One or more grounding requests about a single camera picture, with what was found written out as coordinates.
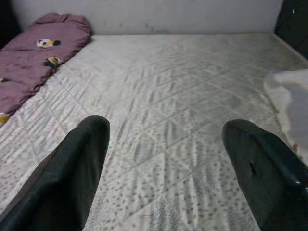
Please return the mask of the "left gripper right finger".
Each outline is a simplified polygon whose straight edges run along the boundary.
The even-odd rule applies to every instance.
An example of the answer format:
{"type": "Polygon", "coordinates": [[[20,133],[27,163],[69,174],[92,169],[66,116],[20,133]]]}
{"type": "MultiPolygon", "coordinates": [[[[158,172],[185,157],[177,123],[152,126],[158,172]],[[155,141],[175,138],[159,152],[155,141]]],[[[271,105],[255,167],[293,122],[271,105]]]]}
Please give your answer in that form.
{"type": "Polygon", "coordinates": [[[308,229],[308,167],[275,134],[234,119],[222,130],[238,184],[262,231],[308,229]]]}

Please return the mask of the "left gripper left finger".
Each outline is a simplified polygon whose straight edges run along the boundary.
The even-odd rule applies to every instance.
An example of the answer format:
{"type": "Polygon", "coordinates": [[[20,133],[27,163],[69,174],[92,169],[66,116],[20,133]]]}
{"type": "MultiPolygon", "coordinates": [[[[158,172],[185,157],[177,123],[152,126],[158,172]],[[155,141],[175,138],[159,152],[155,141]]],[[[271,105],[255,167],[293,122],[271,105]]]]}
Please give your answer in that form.
{"type": "Polygon", "coordinates": [[[0,216],[3,231],[84,229],[101,178],[110,123],[84,118],[35,168],[0,216]]]}

